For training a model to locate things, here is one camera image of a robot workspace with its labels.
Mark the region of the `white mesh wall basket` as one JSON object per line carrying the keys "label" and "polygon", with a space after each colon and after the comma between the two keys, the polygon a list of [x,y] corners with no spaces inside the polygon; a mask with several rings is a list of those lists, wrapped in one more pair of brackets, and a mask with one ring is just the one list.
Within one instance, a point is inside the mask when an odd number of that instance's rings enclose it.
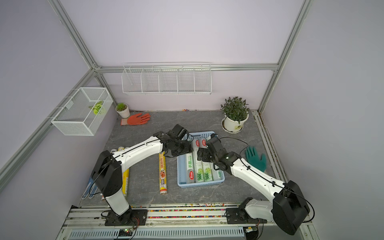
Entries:
{"label": "white mesh wall basket", "polygon": [[[88,106],[104,101],[106,113],[95,116]],[[65,136],[94,136],[113,103],[106,88],[79,88],[52,118],[51,123]]]}

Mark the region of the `small potted succulent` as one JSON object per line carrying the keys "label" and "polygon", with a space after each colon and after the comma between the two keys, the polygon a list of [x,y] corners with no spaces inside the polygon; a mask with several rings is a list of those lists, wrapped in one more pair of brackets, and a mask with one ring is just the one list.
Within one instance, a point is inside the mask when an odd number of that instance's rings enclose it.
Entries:
{"label": "small potted succulent", "polygon": [[129,107],[126,103],[118,103],[115,110],[121,116],[122,119],[127,119],[131,115]]}

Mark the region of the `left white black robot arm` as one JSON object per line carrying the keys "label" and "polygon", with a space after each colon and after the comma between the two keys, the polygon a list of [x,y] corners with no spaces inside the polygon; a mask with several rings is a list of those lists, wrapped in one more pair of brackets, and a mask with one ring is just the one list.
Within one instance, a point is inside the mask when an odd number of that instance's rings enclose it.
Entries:
{"label": "left white black robot arm", "polygon": [[177,124],[167,133],[157,132],[127,150],[100,153],[91,177],[116,217],[130,219],[132,215],[123,194],[123,172],[152,155],[171,153],[174,158],[191,153],[193,148],[188,138],[189,132]]}

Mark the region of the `large potted green plant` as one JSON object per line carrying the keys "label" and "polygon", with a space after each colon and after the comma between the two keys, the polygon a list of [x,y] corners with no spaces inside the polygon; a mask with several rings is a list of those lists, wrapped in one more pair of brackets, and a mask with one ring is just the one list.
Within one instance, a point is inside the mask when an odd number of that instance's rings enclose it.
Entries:
{"label": "large potted green plant", "polygon": [[250,115],[247,101],[240,97],[228,97],[225,99],[224,104],[221,105],[221,110],[225,116],[222,121],[222,127],[231,134],[239,133]]}

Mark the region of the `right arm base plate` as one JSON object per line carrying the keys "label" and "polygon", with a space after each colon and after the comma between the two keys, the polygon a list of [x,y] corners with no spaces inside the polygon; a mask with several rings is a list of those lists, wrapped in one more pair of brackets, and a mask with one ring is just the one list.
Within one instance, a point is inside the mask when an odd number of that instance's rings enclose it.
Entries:
{"label": "right arm base plate", "polygon": [[257,208],[250,208],[247,211],[245,208],[227,208],[224,213],[227,219],[227,224],[265,224],[268,222],[263,211]]}

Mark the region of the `yellow red wrap roll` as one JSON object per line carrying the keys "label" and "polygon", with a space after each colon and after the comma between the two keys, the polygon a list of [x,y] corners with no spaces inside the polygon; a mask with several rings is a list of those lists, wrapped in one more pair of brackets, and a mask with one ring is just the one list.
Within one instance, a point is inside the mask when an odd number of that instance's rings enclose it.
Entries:
{"label": "yellow red wrap roll", "polygon": [[159,186],[161,195],[168,193],[165,152],[159,154]]}

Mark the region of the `light blue plastic basket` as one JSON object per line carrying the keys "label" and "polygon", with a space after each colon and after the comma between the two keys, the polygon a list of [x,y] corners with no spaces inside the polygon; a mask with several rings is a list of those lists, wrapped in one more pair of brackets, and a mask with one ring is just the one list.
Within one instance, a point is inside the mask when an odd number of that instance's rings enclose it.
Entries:
{"label": "light blue plastic basket", "polygon": [[214,170],[213,164],[198,160],[197,151],[205,148],[213,131],[191,133],[188,141],[192,143],[193,152],[177,157],[178,186],[185,188],[217,185],[225,180],[224,172]]}

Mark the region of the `blue patterned cloth glove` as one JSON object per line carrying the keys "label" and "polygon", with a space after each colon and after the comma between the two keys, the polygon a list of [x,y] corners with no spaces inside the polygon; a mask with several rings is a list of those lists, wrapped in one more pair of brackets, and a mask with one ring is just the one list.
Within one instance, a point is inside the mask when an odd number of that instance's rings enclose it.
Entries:
{"label": "blue patterned cloth glove", "polygon": [[101,195],[102,193],[99,191],[99,188],[97,185],[94,183],[94,180],[92,177],[89,178],[89,181],[87,183],[87,187],[81,197],[82,200],[85,199],[92,199],[97,195]]}

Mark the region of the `white green wrap roll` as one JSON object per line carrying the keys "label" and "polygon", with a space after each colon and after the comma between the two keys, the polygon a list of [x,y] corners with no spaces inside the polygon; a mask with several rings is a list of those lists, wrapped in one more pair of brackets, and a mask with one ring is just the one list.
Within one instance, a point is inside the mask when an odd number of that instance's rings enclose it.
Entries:
{"label": "white green wrap roll", "polygon": [[220,181],[223,179],[223,172],[213,163],[211,163],[212,175],[214,181]]}
{"label": "white green wrap roll", "polygon": [[[204,149],[207,148],[206,139],[202,138],[200,141],[200,144],[201,144],[202,148],[204,148]],[[209,162],[203,162],[203,171],[204,171],[205,182],[213,181],[212,168],[211,168],[211,164]]]}

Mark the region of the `green leaf toy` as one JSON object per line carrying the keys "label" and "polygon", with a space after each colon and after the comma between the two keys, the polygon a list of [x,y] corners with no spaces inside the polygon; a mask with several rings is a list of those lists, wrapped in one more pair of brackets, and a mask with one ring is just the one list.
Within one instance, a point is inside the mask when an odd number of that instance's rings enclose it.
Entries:
{"label": "green leaf toy", "polygon": [[106,113],[104,101],[99,101],[94,106],[88,106],[88,108],[91,109],[95,116],[104,115]]}

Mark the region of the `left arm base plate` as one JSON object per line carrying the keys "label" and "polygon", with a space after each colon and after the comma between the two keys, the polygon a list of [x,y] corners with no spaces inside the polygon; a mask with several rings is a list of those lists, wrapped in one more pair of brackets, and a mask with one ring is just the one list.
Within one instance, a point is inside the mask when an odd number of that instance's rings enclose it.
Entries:
{"label": "left arm base plate", "polygon": [[112,210],[107,211],[105,217],[105,226],[144,226],[147,221],[147,209],[130,209],[121,216],[115,214]]}

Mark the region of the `green rubber glove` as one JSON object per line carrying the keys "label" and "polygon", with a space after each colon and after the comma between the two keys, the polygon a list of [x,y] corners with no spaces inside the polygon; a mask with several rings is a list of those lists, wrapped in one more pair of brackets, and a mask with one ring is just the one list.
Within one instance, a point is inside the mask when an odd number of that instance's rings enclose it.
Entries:
{"label": "green rubber glove", "polygon": [[257,168],[261,172],[265,172],[267,169],[267,157],[265,154],[259,156],[254,146],[248,146],[245,150],[246,160],[253,167]]}

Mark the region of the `green grape wrap roll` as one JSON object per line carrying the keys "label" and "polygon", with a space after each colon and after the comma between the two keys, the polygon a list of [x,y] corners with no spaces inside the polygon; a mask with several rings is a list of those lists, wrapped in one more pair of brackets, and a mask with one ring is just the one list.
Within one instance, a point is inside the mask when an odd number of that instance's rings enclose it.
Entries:
{"label": "green grape wrap roll", "polygon": [[194,160],[192,153],[186,154],[186,183],[195,183]]}
{"label": "green grape wrap roll", "polygon": [[198,139],[192,140],[192,147],[193,147],[193,160],[195,165],[196,182],[202,183],[204,182],[204,171],[203,171],[202,161],[198,160],[198,150],[200,147],[200,143]]}

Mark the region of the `red rubber glove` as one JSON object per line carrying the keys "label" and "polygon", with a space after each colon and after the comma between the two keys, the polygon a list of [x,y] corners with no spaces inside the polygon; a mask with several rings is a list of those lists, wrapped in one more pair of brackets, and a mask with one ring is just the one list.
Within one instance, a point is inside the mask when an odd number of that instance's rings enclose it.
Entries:
{"label": "red rubber glove", "polygon": [[151,115],[150,114],[148,114],[148,113],[147,114],[139,113],[139,114],[132,115],[132,116],[130,116],[127,119],[122,119],[121,120],[121,126],[126,126],[126,125],[130,125],[130,126],[144,125],[144,124],[148,123],[150,119],[151,119]]}

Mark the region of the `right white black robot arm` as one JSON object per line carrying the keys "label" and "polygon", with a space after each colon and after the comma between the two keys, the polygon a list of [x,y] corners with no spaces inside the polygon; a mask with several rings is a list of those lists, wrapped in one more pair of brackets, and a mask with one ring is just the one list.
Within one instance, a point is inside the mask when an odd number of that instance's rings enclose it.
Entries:
{"label": "right white black robot arm", "polygon": [[207,141],[205,148],[199,148],[197,159],[213,163],[219,170],[245,181],[268,199],[268,204],[259,204],[253,198],[243,201],[239,210],[252,220],[273,221],[293,236],[313,209],[295,182],[277,180],[252,166],[241,155],[227,152],[216,136]]}

